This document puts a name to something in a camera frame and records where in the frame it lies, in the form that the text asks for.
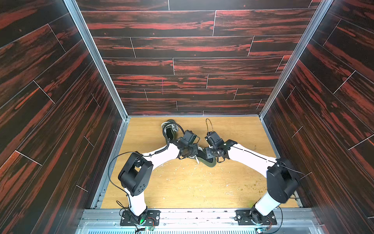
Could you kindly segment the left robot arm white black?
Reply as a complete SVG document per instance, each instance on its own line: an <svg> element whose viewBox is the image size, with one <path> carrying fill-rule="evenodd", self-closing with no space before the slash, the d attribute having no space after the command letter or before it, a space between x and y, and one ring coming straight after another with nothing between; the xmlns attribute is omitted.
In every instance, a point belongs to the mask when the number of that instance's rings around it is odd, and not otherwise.
<svg viewBox="0 0 374 234"><path fill-rule="evenodd" d="M167 139L164 147L148 152L132 152L118 175L118 180L127 193L129 209L136 217L144 216L147 211L144 192L154 169L174 159L190 158L198 154L200 138L186 130L182 137Z"/></svg>

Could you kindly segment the green shoe white laces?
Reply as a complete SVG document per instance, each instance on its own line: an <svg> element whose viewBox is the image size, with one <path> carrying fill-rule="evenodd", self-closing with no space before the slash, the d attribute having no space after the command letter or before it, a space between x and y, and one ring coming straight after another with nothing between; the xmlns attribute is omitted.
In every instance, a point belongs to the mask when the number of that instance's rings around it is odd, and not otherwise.
<svg viewBox="0 0 374 234"><path fill-rule="evenodd" d="M164 138L166 139L167 145L169 145L171 141L177 139L177 133L179 131L179 128L176 125L175 120L167 120L166 122L161 124L161 128L163 131Z"/></svg>
<svg viewBox="0 0 374 234"><path fill-rule="evenodd" d="M210 168L215 167L217 164L217 159L216 158L208 159L205 149L200 146L198 146L198 154L194 156L190 156L189 158L195 159L197 163L203 163Z"/></svg>

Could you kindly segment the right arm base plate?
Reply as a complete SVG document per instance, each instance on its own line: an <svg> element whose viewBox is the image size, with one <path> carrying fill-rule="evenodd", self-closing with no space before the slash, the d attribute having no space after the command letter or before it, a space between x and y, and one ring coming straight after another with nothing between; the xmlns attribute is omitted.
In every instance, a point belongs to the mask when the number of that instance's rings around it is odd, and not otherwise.
<svg viewBox="0 0 374 234"><path fill-rule="evenodd" d="M267 216L263 216L260 212L255 210L236 210L234 220L240 226L270 226L277 225L277 220L273 211Z"/></svg>

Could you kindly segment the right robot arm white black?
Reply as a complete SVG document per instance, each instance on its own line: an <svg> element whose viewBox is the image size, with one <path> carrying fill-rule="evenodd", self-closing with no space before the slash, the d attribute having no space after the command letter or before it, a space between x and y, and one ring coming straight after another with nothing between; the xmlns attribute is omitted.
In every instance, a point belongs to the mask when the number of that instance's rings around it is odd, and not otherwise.
<svg viewBox="0 0 374 234"><path fill-rule="evenodd" d="M216 132L207 132L209 158L229 159L239 162L266 178L267 192L251 209L252 218L268 216L280 204L285 204L300 185L298 172L288 159L276 159L259 154L233 141L224 141Z"/></svg>

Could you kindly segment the aluminium front rail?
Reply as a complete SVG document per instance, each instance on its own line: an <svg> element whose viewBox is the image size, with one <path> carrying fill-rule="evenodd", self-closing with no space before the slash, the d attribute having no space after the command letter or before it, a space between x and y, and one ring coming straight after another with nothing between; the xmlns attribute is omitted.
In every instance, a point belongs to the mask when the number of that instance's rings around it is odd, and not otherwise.
<svg viewBox="0 0 374 234"><path fill-rule="evenodd" d="M310 208L276 208L263 225L249 219L249 211L222 209L150 209L135 224L120 209L85 210L77 234L324 234Z"/></svg>

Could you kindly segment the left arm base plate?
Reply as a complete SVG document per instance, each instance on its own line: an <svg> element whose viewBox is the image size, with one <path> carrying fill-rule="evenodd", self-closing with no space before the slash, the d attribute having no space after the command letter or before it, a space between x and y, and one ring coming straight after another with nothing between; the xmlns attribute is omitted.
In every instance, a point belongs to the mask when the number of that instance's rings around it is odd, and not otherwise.
<svg viewBox="0 0 374 234"><path fill-rule="evenodd" d="M160 210L145 210L136 216L130 210L124 210L121 214L120 226L158 226L160 222Z"/></svg>

